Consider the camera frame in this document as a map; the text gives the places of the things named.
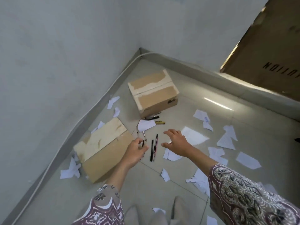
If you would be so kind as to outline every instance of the sleeve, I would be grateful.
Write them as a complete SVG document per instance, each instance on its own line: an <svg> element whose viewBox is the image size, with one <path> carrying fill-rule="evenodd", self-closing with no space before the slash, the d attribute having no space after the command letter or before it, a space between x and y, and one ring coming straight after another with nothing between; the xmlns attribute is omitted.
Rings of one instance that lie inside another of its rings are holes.
<svg viewBox="0 0 300 225"><path fill-rule="evenodd" d="M72 225L124 225L123 208L117 188L105 184L97 192L98 194L91 199L89 205L80 214L81 217L75 220Z"/></svg>
<svg viewBox="0 0 300 225"><path fill-rule="evenodd" d="M227 225L299 224L300 210L221 164L211 167L210 207Z"/></svg>

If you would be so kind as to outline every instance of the person's left hand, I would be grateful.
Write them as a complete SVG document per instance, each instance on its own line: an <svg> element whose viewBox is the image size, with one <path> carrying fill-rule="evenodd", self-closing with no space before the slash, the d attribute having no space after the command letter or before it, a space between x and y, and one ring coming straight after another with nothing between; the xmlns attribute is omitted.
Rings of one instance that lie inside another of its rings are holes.
<svg viewBox="0 0 300 225"><path fill-rule="evenodd" d="M130 169L136 165L143 157L145 151L148 150L149 147L147 145L144 145L142 149L139 149L139 144L141 142L143 142L143 140L138 137L128 145L127 150L120 161L126 168Z"/></svg>

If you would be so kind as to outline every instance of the person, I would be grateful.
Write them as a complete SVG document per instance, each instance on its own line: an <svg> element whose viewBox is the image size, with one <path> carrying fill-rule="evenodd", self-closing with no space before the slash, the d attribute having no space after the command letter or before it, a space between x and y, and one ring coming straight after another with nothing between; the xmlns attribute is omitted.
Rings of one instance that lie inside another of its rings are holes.
<svg viewBox="0 0 300 225"><path fill-rule="evenodd" d="M261 186L234 170L219 164L203 152L190 145L180 131L169 129L171 143L162 143L177 155L190 159L207 175L210 187L210 207L227 224L299 224L300 210L283 197L265 191ZM142 158L148 146L139 149L141 138L133 140L123 158L116 166L113 174L105 185L98 190L98 195L92 198L88 209L73 225L83 224L125 224L138 225L135 207L131 207L123 215L119 191L122 188L126 174ZM170 224L189 224L189 211L186 202L176 197L174 202L174 218ZM158 211L149 225L167 225L167 219L162 211Z"/></svg>

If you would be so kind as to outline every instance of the forearm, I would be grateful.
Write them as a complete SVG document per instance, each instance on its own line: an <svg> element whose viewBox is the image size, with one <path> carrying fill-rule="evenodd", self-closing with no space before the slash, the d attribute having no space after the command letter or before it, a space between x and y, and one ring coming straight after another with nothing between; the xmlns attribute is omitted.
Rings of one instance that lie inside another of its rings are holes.
<svg viewBox="0 0 300 225"><path fill-rule="evenodd" d="M202 172L208 176L209 169L218 162L205 155L202 151L191 146L187 148L187 156Z"/></svg>
<svg viewBox="0 0 300 225"><path fill-rule="evenodd" d="M128 166L126 166L122 160L116 165L114 172L107 179L106 183L115 186L119 191L121 191L122 185L129 171Z"/></svg>

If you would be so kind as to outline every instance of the large cardboard box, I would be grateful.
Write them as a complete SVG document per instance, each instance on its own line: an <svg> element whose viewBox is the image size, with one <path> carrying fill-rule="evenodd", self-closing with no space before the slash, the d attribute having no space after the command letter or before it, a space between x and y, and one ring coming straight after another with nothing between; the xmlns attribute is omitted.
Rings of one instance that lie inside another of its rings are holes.
<svg viewBox="0 0 300 225"><path fill-rule="evenodd" d="M166 70L129 82L128 86L141 118L175 106L178 102L179 91Z"/></svg>
<svg viewBox="0 0 300 225"><path fill-rule="evenodd" d="M269 0L221 72L300 101L299 5Z"/></svg>
<svg viewBox="0 0 300 225"><path fill-rule="evenodd" d="M133 136L117 118L74 146L82 167L95 183L103 181L121 160Z"/></svg>

